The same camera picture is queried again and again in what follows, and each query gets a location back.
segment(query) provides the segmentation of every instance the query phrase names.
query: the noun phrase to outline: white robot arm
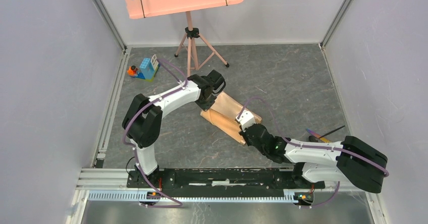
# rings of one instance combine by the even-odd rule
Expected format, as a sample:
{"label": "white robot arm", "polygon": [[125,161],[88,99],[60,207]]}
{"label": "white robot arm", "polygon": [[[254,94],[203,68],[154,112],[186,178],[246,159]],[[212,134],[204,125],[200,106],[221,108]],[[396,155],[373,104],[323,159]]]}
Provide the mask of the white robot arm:
{"label": "white robot arm", "polygon": [[[135,145],[139,164],[147,176],[159,168],[155,160],[154,142],[159,136],[162,119],[190,102],[208,110],[225,85],[221,74],[213,70],[207,76],[192,75],[187,84],[182,83],[162,94],[150,97],[139,94],[133,99],[122,122],[124,129],[137,112],[152,102],[143,114],[136,118],[127,134]],[[178,88],[182,89],[162,98]],[[254,115],[249,111],[245,110],[236,121],[241,126],[240,134],[248,146],[254,146],[274,162],[295,164],[295,182],[349,181],[357,188],[372,193],[381,191],[384,177],[382,171],[349,154],[334,150],[346,149],[385,167],[386,156],[356,137],[347,136],[344,141],[327,144],[302,142],[291,138],[286,138],[285,141],[282,137],[271,135],[264,125],[256,124]]]}
{"label": "white robot arm", "polygon": [[[187,82],[183,82],[161,94],[146,97],[139,94],[134,97],[128,112],[122,122],[125,129],[134,115],[150,102],[154,102],[141,116],[138,116],[131,125],[127,136],[136,147],[138,159],[146,175],[150,175],[157,168],[154,157],[154,142],[159,136],[161,122],[164,117],[177,108],[195,102],[201,109],[208,110],[213,104],[217,95],[224,89],[226,82],[223,76],[212,70],[207,76],[192,75]],[[167,95],[181,88],[166,98]]]}
{"label": "white robot arm", "polygon": [[302,142],[282,137],[274,137],[265,126],[256,124],[254,115],[244,110],[236,121],[241,126],[242,135],[249,146],[277,163],[295,163],[297,175],[311,183],[319,181],[351,182],[357,188],[372,193],[380,193],[384,172],[367,162],[343,153],[346,148],[381,167],[386,167],[387,157],[356,137],[347,136],[344,141],[332,143]]}

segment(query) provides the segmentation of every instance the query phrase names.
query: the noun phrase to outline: music stand tripod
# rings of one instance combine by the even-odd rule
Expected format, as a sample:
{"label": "music stand tripod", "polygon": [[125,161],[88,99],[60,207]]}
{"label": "music stand tripod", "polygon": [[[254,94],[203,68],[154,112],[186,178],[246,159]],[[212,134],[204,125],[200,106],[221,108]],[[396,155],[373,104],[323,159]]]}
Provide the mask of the music stand tripod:
{"label": "music stand tripod", "polygon": [[[187,18],[187,27],[184,29],[185,33],[183,36],[183,39],[180,42],[180,45],[178,46],[178,49],[176,53],[174,54],[175,57],[178,57],[178,53],[180,53],[181,49],[184,46],[184,41],[187,38],[187,77],[190,76],[190,70],[195,69],[199,70],[206,62],[208,62],[209,59],[212,58],[212,56],[217,55],[220,60],[225,64],[225,66],[228,68],[230,65],[229,63],[214,49],[214,47],[205,39],[205,37],[199,33],[199,29],[196,27],[193,27],[192,24],[192,17],[190,15],[190,11],[186,11],[186,18]],[[211,49],[212,53],[207,59],[199,65],[198,62],[198,55],[196,52],[196,43],[195,39],[201,38],[202,41]],[[194,66],[191,66],[191,60],[193,58]]]}

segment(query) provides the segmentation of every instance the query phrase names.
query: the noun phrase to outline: lego toy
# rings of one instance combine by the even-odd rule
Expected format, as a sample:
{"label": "lego toy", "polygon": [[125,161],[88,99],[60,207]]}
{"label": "lego toy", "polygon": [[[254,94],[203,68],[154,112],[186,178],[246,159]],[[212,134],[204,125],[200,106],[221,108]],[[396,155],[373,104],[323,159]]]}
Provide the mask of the lego toy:
{"label": "lego toy", "polygon": [[144,58],[140,64],[140,68],[132,65],[129,67],[127,73],[133,78],[139,78],[146,81],[153,81],[154,75],[156,74],[159,68],[159,63],[157,62],[156,54],[149,58]]}

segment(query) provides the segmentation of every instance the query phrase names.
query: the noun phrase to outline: marble pattern floor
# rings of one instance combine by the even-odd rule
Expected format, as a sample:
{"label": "marble pattern floor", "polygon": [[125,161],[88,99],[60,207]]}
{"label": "marble pattern floor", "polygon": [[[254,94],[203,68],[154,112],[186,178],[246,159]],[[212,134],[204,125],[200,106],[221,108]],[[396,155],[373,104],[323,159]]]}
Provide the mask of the marble pattern floor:
{"label": "marble pattern floor", "polygon": [[[199,71],[208,74],[212,69],[226,79],[224,91],[243,104],[252,96],[267,100],[282,132],[287,137],[307,140],[306,128],[324,134],[345,124],[328,67],[316,44],[228,45],[216,46],[230,63],[226,68],[214,56]],[[156,53],[186,72],[187,52],[174,57],[176,47],[133,48],[128,65],[139,66],[143,58]],[[198,46],[202,62],[209,56],[206,46]],[[135,95],[162,93],[176,86],[174,78],[160,68],[153,82],[125,75],[113,123],[104,168],[123,169],[133,156],[129,146],[120,142],[121,123]],[[250,103],[249,109],[263,118],[263,124],[278,135],[273,119],[261,102]],[[160,167],[270,167],[272,163],[254,147],[242,146],[200,115],[200,108],[187,104],[163,119],[160,137],[155,143],[156,160]],[[342,140],[346,128],[330,135],[332,141]]]}

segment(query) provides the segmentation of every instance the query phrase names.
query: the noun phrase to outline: white wall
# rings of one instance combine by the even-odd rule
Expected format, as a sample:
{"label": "white wall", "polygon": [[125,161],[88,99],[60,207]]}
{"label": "white wall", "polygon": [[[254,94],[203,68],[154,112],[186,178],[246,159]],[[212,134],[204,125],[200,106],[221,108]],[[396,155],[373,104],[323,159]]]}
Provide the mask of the white wall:
{"label": "white wall", "polygon": [[64,223],[121,50],[92,0],[0,0],[0,223]]}
{"label": "white wall", "polygon": [[327,59],[354,135],[389,158],[391,223],[426,223],[428,0],[354,0]]}
{"label": "white wall", "polygon": [[[128,45],[177,45],[183,37],[183,13],[131,20],[125,0],[102,1]],[[244,0],[192,16],[211,43],[314,43],[322,40],[342,1]]]}

